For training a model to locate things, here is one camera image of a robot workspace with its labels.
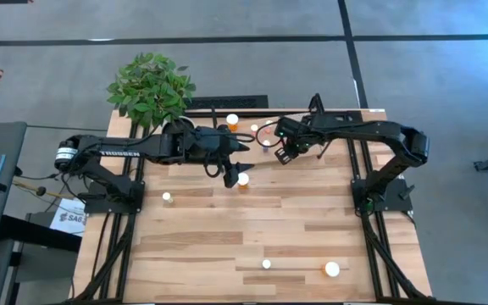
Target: artificial plant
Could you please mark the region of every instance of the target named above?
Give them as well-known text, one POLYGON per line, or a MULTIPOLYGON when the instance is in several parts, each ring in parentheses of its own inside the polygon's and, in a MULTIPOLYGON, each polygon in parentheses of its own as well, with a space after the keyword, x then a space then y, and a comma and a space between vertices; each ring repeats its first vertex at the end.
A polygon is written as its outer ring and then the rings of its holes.
POLYGON ((107 88, 112 95, 107 101, 116 105, 120 116, 127 114, 144 127, 172 121, 184 113, 184 99, 190 102, 196 89, 189 75, 179 75, 186 69, 176 68, 161 54, 136 55, 131 64, 119 68, 116 81, 107 88))

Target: wooden table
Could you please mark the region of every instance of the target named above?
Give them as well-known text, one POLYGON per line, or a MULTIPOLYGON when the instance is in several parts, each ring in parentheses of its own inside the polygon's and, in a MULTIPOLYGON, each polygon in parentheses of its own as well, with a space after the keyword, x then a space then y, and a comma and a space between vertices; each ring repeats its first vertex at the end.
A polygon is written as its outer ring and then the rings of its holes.
MULTIPOLYGON (((382 110, 360 111, 363 120, 386 119, 382 110)), ((262 125, 265 120, 241 119, 238 131, 248 132, 251 124, 262 125)), ((211 119, 194 121, 212 125, 211 119)), ((113 112, 108 136, 127 137, 129 130, 130 121, 113 112)), ((275 142, 272 133, 260 137, 275 142)), ((233 163, 256 164, 247 171, 247 191, 224 188, 221 176, 208 178, 201 165, 147 162, 147 194, 136 219, 124 302, 375 299, 361 221, 353 211, 347 141, 333 141, 321 159, 316 158, 319 147, 313 147, 285 166, 275 158, 275 148, 264 153, 257 143, 249 146, 249 152, 231 156, 233 163), (164 203, 161 195, 165 191, 173 195, 173 203, 164 203), (272 262, 269 270, 262 269, 265 258, 272 262), (341 266, 338 277, 321 272, 328 261, 341 266)), ((363 157, 360 146, 356 147, 363 175, 363 157)), ((370 142, 369 150, 376 169, 392 157, 383 144, 370 142)), ((119 174, 123 162, 122 158, 103 158, 102 165, 119 174)), ((415 228, 401 213, 384 215, 393 258, 415 286, 430 295, 415 228)), ((75 269, 77 293, 90 281, 103 221, 104 215, 88 219, 75 269)), ((105 258, 111 221, 112 216, 97 267, 105 258)), ((385 266, 379 256, 378 262, 388 296, 385 266)), ((117 262, 110 297, 115 294, 118 270, 117 262)))

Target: concrete floor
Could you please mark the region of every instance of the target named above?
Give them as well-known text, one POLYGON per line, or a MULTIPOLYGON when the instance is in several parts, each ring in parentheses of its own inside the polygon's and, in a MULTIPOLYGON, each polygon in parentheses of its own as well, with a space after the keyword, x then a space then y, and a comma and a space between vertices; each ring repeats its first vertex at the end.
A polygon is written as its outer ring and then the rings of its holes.
MULTIPOLYGON (((488 34, 485 0, 346 3, 353 35, 488 34)), ((333 0, 0 5, 0 40, 343 33, 333 0)), ((369 106, 385 108, 390 119, 431 139, 429 163, 405 176, 417 186, 415 219, 434 295, 488 303, 488 173, 472 166, 488 158, 488 41, 356 42, 356 49, 369 106)), ((25 173, 53 172, 58 142, 81 133, 65 128, 103 133, 111 111, 104 88, 138 52, 162 52, 189 64, 198 96, 266 94, 271 108, 294 108, 306 107, 319 92, 325 107, 357 107, 345 42, 0 47, 0 122, 64 128, 28 129, 19 161, 25 173)), ((24 196, 11 193, 8 214, 46 208, 24 196)), ((68 289, 64 280, 32 284, 19 303, 62 301, 68 289)))

